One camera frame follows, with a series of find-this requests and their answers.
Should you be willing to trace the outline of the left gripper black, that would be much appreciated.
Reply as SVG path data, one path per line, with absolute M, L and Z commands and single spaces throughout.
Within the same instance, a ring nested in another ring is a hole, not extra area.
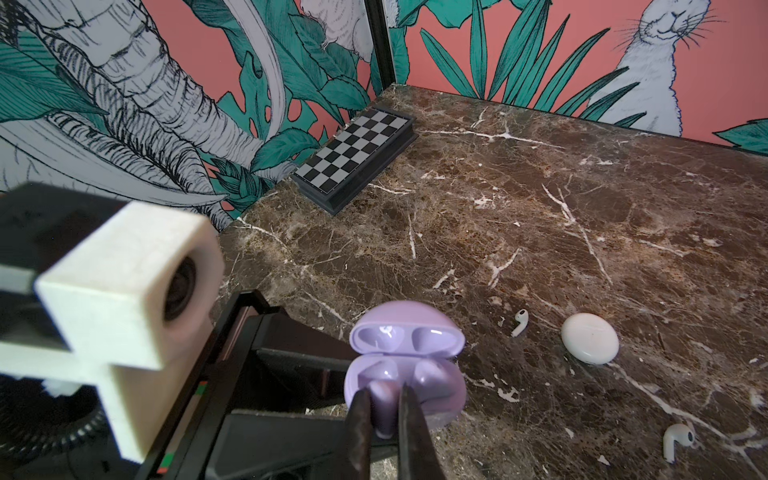
M 137 479 L 333 479 L 358 354 L 257 291 L 226 304 Z

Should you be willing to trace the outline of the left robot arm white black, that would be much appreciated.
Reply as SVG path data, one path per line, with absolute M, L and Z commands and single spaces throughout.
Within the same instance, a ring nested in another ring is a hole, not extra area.
M 38 183 L 1 198 L 1 455 L 31 478 L 325 479 L 355 358 L 224 273 L 199 214 Z

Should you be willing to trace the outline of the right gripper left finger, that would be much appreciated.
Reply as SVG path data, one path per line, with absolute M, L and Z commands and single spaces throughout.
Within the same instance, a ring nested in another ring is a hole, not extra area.
M 336 453 L 334 479 L 368 480 L 370 478 L 373 424 L 372 400 L 367 389 L 358 390 L 348 409 L 344 438 Z

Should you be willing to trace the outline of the purple earbud charging case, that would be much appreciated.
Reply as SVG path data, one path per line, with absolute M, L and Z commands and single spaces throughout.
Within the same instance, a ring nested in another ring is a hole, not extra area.
M 425 402 L 418 399 L 427 426 L 442 428 L 463 410 L 466 383 L 453 359 L 463 350 L 465 336 L 436 308 L 407 300 L 378 305 L 359 319 L 350 333 L 349 343 L 358 357 L 345 376 L 344 395 L 348 405 L 358 390 L 367 389 L 374 380 L 396 380 L 401 390 L 404 385 L 411 387 L 415 364 L 432 359 L 452 374 L 455 393 Z

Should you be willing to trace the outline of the purple earbud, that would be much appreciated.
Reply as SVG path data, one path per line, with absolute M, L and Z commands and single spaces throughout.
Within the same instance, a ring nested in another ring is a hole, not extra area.
M 371 397 L 371 416 L 375 433 L 390 439 L 397 432 L 401 384 L 396 380 L 374 380 L 367 385 Z
M 411 387 L 421 402 L 451 397 L 455 393 L 452 374 L 432 359 L 419 360 L 414 367 Z

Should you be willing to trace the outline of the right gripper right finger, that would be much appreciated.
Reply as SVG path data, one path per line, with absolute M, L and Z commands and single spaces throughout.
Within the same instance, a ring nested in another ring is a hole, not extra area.
M 398 478 L 445 480 L 421 404 L 407 385 L 400 392 L 397 425 Z

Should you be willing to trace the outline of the black white checkerboard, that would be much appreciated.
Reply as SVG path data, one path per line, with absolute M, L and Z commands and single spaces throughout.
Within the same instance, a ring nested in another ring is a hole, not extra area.
M 300 165 L 292 180 L 335 216 L 416 140 L 413 124 L 409 115 L 371 107 Z

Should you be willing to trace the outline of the white earbud on table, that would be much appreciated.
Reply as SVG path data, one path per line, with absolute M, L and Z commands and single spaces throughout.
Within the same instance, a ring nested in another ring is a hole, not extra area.
M 520 336 L 525 331 L 525 329 L 527 328 L 527 326 L 529 324 L 529 312 L 528 312 L 528 310 L 527 309 L 519 310 L 515 314 L 514 320 L 517 323 L 517 325 L 512 330 L 511 336 L 513 338 L 516 338 L 516 337 Z

